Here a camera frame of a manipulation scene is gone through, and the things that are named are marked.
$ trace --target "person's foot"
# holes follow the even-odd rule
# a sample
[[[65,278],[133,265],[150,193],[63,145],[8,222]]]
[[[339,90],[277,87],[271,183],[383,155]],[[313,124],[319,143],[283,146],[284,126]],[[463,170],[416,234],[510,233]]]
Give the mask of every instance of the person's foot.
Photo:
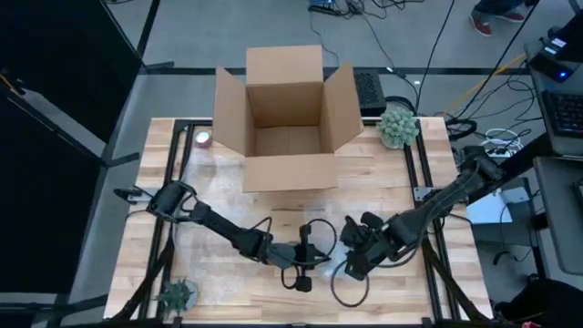
[[[490,27],[490,23],[475,19],[473,15],[470,15],[470,23],[472,23],[472,26],[476,29],[477,33],[482,36],[492,36],[492,27]]]
[[[525,17],[515,11],[508,12],[503,15],[496,15],[497,18],[504,19],[510,23],[522,23],[525,21]]]

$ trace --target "concrete floor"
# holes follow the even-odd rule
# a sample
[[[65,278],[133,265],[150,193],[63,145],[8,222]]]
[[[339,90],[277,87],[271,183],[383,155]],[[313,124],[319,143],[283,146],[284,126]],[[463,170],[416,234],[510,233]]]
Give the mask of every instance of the concrete floor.
[[[365,3],[367,10],[383,14],[372,2],[366,0]],[[468,13],[475,3],[476,0],[455,3],[435,51],[432,67],[492,67],[496,63],[506,43],[516,32],[517,25],[497,21],[493,25],[495,34],[490,38],[481,37],[468,23]],[[150,4],[151,0],[135,0],[109,6],[133,46],[139,40]],[[309,28],[310,16],[306,5],[307,1],[300,0],[162,0],[144,62],[155,64],[173,60],[177,67],[244,67],[245,49],[249,46],[317,44],[319,39]],[[448,6],[449,2],[427,0],[422,4],[407,4],[404,11],[389,8],[384,20],[374,17],[368,19],[397,67],[425,67]],[[548,28],[564,24],[571,16],[573,13],[566,0],[541,1],[503,63],[519,56],[525,41],[539,38]],[[338,53],[342,62],[352,61],[360,67],[388,65],[362,17],[344,20],[314,14],[312,19],[314,28],[323,35],[324,44]],[[324,56],[324,62],[326,66],[336,65],[333,56],[329,54]],[[416,81],[421,77],[408,78]],[[449,108],[456,98],[482,78],[428,76],[419,113],[433,115]],[[506,77],[494,77],[486,90],[505,80]],[[521,80],[531,84],[530,77],[522,77]],[[411,88],[399,78],[382,76],[381,82],[386,96],[414,99]],[[151,118],[211,116],[213,89],[214,76],[139,76],[128,101],[128,112],[116,145],[116,156],[142,150]],[[525,93],[501,90],[488,100],[480,114],[496,112],[526,97]],[[478,130],[484,132],[488,128],[507,128],[513,123],[514,117],[526,108],[527,103],[507,113],[479,119]],[[525,118],[538,116],[539,108],[535,103]],[[514,131],[519,132],[524,128],[532,129],[532,133],[522,138],[524,144],[544,131],[541,121],[529,122]],[[469,137],[457,142],[455,146],[475,145],[477,142],[479,139]],[[107,293],[123,232],[123,218],[128,210],[128,205],[115,197],[112,190],[130,187],[137,173],[138,163],[108,172],[79,264],[71,302]],[[551,277],[583,289],[583,279],[566,275],[558,269],[548,233],[543,232],[542,238]],[[501,261],[494,267],[492,259],[499,251],[497,246],[478,245],[478,251],[488,292],[497,302],[508,301],[516,295],[524,287],[524,274],[534,271],[532,257],[522,263]],[[520,257],[527,249],[515,247],[513,252]],[[7,299],[22,297],[8,295]],[[79,313],[66,318],[64,323],[98,321],[102,313],[103,308]]]

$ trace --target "green plant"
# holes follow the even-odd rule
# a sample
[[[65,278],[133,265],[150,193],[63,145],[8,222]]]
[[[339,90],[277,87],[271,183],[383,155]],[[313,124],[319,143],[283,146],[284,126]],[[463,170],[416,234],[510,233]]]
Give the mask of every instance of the green plant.
[[[411,146],[419,134],[419,129],[415,126],[417,118],[408,109],[387,105],[381,119],[381,122],[376,123],[376,129],[381,132],[381,142],[389,149]]]
[[[187,282],[186,279],[176,283],[164,283],[164,292],[156,298],[158,301],[164,303],[164,315],[168,315],[174,311],[177,315],[189,309],[189,299],[196,292],[195,285],[192,282]]]

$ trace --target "wooden tabletop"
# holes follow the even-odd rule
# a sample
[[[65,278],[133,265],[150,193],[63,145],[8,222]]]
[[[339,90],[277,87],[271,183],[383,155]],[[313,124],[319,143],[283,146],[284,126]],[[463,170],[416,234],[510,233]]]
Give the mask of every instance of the wooden tabletop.
[[[159,188],[162,185],[174,120],[152,120],[138,186]],[[421,123],[434,184],[447,185],[457,172],[444,121],[421,118]],[[210,149],[191,151],[183,180],[197,190],[201,200],[241,227],[250,227],[272,216],[271,233],[275,242],[298,241],[299,227],[310,219],[326,219],[340,233],[345,215],[359,220],[368,210],[388,219],[413,207],[404,153],[386,149],[374,128],[365,128],[357,138],[338,149],[335,156],[339,188],[331,190],[243,194],[243,158],[218,142]],[[418,179],[422,182],[416,151],[414,157]],[[456,208],[455,212],[465,215],[463,208]],[[138,213],[128,219],[106,317],[121,309],[143,279],[154,222],[147,213]],[[321,251],[328,251],[332,245],[329,228],[314,224],[312,230],[311,242]],[[455,279],[478,309],[491,316],[469,224],[449,217],[444,235]],[[368,299],[363,305],[349,309],[338,304],[330,291],[332,270],[345,259],[346,249],[340,242],[332,253],[332,261],[308,272],[313,287],[311,292],[303,293],[284,289],[279,269],[242,258],[227,241],[204,227],[180,224],[175,241],[172,279],[187,278],[200,289],[198,305],[182,314],[185,323],[420,323],[422,317],[432,316],[421,252],[403,267],[371,271]],[[286,283],[292,283],[295,272],[288,270],[285,275],[289,277]],[[362,282],[343,273],[336,282],[336,291],[346,302],[355,302],[363,295]],[[438,280],[438,287],[447,315],[441,280]],[[155,303],[151,305],[153,313]]]

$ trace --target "black keyboard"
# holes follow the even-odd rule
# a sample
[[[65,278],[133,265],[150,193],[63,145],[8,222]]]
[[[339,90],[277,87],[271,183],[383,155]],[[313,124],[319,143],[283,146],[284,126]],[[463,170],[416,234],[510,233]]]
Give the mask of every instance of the black keyboard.
[[[543,92],[554,132],[559,136],[583,138],[583,95]]]

